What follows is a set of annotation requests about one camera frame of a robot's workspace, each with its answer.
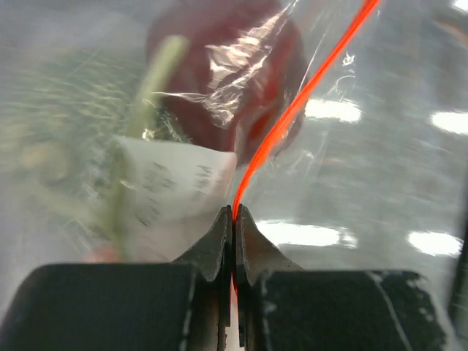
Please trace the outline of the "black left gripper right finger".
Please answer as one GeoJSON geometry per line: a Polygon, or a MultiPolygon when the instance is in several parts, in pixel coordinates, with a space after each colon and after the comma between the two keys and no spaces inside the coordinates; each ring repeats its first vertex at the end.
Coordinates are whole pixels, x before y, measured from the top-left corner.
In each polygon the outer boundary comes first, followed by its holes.
{"type": "Polygon", "coordinates": [[[408,270],[306,270],[234,215],[239,342],[245,350],[451,350],[453,326],[408,270]]]}

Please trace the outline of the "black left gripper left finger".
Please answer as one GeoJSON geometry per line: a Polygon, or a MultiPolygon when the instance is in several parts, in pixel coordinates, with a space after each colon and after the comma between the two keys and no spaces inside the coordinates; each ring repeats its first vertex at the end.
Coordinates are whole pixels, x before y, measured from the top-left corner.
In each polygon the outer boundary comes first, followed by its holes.
{"type": "Polygon", "coordinates": [[[54,263],[20,284],[3,350],[223,350],[232,211],[170,263],[54,263]]]}

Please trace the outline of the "clear orange-zipper zip bag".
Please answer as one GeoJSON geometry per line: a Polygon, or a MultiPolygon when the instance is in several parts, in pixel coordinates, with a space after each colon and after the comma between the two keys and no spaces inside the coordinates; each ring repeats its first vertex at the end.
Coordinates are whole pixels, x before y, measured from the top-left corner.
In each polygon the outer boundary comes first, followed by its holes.
{"type": "Polygon", "coordinates": [[[3,350],[465,350],[465,1],[3,1],[3,350]]]}

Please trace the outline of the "green netted melon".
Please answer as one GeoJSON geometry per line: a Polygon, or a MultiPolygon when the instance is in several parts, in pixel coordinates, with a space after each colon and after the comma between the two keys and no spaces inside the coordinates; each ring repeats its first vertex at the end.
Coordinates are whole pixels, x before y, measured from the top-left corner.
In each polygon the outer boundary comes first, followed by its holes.
{"type": "Polygon", "coordinates": [[[135,170],[118,138],[189,143],[162,98],[188,48],[181,35],[166,36],[150,59],[75,48],[19,72],[1,98],[6,219],[126,257],[135,170]]]}

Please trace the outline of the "pink peach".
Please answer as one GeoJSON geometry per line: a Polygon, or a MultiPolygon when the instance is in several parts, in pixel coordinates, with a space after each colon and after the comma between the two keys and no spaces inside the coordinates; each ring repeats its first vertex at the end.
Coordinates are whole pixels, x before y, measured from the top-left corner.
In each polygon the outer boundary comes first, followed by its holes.
{"type": "Polygon", "coordinates": [[[83,258],[85,263],[122,263],[125,256],[114,246],[104,245],[97,249],[92,249],[83,258]]]}

